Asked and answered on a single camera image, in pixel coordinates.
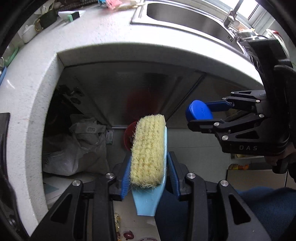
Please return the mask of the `person's right hand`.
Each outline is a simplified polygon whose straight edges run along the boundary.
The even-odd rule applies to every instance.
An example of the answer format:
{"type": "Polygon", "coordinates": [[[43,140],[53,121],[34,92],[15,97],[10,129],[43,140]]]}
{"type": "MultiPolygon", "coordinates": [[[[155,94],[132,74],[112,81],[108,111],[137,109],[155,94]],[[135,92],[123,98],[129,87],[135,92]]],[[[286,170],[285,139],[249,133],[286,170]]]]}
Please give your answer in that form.
{"type": "Polygon", "coordinates": [[[290,143],[285,151],[279,156],[264,157],[267,164],[271,165],[271,169],[276,174],[284,174],[289,165],[295,163],[295,147],[290,143]]]}

